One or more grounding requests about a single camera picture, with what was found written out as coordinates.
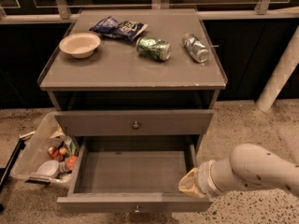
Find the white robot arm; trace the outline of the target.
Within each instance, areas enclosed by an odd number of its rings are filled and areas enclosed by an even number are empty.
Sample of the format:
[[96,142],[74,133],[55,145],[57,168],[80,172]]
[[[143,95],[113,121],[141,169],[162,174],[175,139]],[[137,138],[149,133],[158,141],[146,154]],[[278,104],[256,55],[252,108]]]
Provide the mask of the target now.
[[[299,28],[258,98],[262,111],[270,109],[299,64]],[[178,190],[195,198],[213,199],[229,191],[282,189],[299,196],[299,166],[253,144],[235,147],[219,161],[206,161],[191,169],[178,182]]]

